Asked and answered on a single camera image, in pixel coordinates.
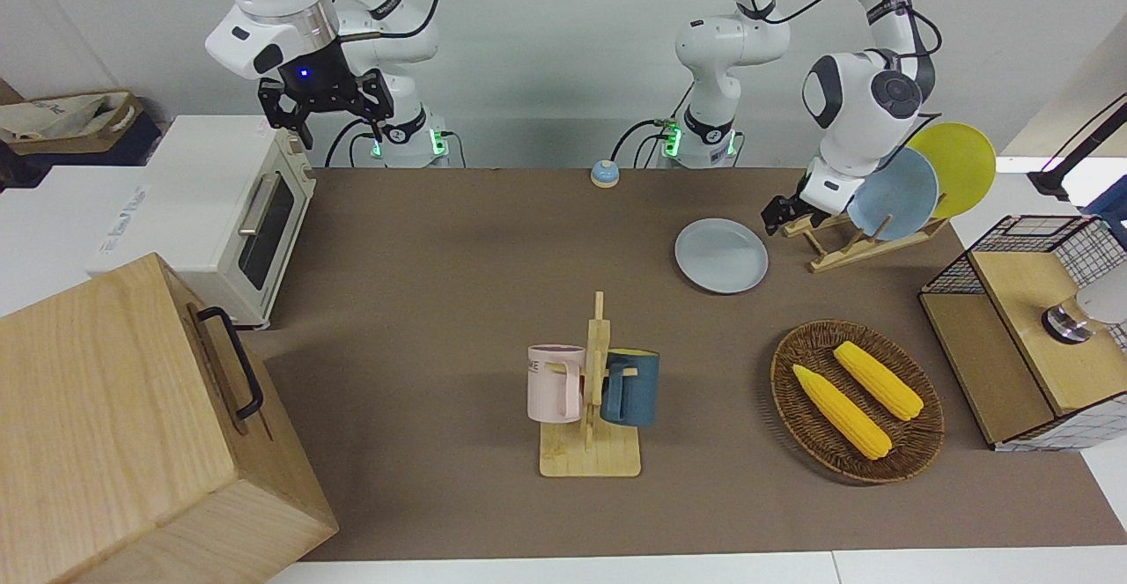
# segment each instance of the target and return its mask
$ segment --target black handle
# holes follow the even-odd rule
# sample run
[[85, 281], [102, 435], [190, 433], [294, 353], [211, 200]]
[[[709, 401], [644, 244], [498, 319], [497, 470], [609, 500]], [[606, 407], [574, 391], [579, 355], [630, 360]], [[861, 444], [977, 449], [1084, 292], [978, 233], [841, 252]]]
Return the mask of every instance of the black handle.
[[239, 335], [234, 331], [234, 324], [231, 322], [231, 317], [227, 315], [219, 307], [208, 307], [203, 311], [196, 313], [196, 318], [203, 322], [203, 320], [210, 320], [212, 318], [219, 318], [223, 321], [223, 328], [227, 329], [227, 335], [231, 337], [231, 346], [234, 346], [234, 354], [239, 357], [239, 364], [242, 366], [242, 373], [247, 375], [247, 386], [250, 387], [250, 404], [246, 404], [242, 408], [238, 408], [234, 412], [234, 416], [238, 416], [241, 421], [247, 421], [251, 415], [257, 413], [263, 407], [263, 387], [258, 386], [258, 378], [255, 377], [255, 369], [250, 366], [250, 361], [247, 360], [247, 352], [242, 349], [242, 342], [239, 340]]

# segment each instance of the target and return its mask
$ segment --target oven window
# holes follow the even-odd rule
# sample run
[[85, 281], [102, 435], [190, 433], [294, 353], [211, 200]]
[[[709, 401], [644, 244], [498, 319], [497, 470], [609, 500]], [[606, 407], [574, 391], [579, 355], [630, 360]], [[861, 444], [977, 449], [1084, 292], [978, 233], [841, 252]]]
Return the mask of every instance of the oven window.
[[263, 285], [266, 283], [266, 275], [269, 274], [270, 264], [274, 264], [274, 255], [277, 254], [278, 242], [282, 242], [282, 236], [285, 235], [291, 212], [293, 212], [293, 192], [283, 179], [278, 182], [274, 198], [266, 210], [261, 229], [257, 236], [247, 239], [239, 256], [239, 269], [258, 291], [263, 291]]

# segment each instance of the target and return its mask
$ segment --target green led light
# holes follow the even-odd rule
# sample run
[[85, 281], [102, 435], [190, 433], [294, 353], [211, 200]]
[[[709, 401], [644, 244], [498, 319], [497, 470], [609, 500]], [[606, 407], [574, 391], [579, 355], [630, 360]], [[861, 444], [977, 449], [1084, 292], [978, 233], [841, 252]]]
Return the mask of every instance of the green led light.
[[435, 133], [433, 127], [431, 130], [431, 148], [433, 148], [435, 156], [446, 154], [446, 141], [442, 135]]
[[671, 126], [672, 133], [665, 138], [665, 156], [668, 158], [676, 158], [677, 153], [681, 151], [681, 126], [674, 123]]

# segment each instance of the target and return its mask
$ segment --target gray plate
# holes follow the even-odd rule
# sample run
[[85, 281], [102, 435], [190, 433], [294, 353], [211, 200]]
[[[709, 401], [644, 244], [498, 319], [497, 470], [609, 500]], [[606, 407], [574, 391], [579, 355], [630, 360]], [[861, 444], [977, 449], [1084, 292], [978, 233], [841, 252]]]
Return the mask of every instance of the gray plate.
[[735, 220], [701, 219], [677, 236], [677, 266], [685, 276], [712, 292], [744, 292], [767, 272], [763, 241]]

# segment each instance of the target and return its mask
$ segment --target wooden mug stand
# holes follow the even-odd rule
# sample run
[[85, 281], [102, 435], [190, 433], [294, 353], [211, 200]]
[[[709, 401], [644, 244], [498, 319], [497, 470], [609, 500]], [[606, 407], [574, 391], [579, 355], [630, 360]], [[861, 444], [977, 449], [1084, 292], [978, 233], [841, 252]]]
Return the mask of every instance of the wooden mug stand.
[[[937, 206], [939, 203], [943, 202], [944, 196], [946, 195], [940, 195]], [[885, 228], [888, 227], [890, 222], [893, 222], [893, 215], [886, 215], [885, 220], [882, 220], [880, 227], [877, 228], [877, 231], [873, 231], [872, 236], [866, 235], [864, 231], [857, 230], [853, 237], [850, 238], [849, 242], [845, 242], [844, 247], [834, 251], [826, 250], [816, 236], [814, 236], [815, 229], [810, 225], [809, 215], [805, 215], [802, 219], [792, 220], [790, 223], [786, 223], [782, 228], [782, 236], [788, 239], [795, 238], [795, 236], [801, 236], [807, 240], [807, 242], [810, 244], [810, 247], [814, 248], [814, 251], [818, 253], [818, 256], [807, 264], [807, 267], [809, 267], [810, 272], [818, 274], [818, 272], [827, 272], [829, 269], [834, 269], [834, 267], [844, 267], [846, 264], [860, 263], [862, 259], [872, 258], [872, 256], [880, 256], [881, 254], [888, 254], [889, 251], [914, 246], [914, 244], [929, 241], [934, 235], [938, 235], [942, 228], [947, 227], [950, 219], [928, 220], [925, 225], [920, 228], [916, 233], [905, 236], [903, 239], [897, 239], [895, 241], [878, 240], [877, 236], [880, 236], [880, 232], [885, 231]], [[818, 230], [827, 230], [828, 228], [836, 228], [840, 225], [853, 227], [853, 223], [850, 222], [849, 214], [833, 215], [833, 218], [822, 222]]]
[[611, 320], [603, 318], [603, 292], [595, 292], [595, 317], [587, 320], [583, 416], [569, 424], [540, 424], [542, 476], [632, 478], [641, 472], [638, 428], [609, 424], [598, 416], [610, 344]]

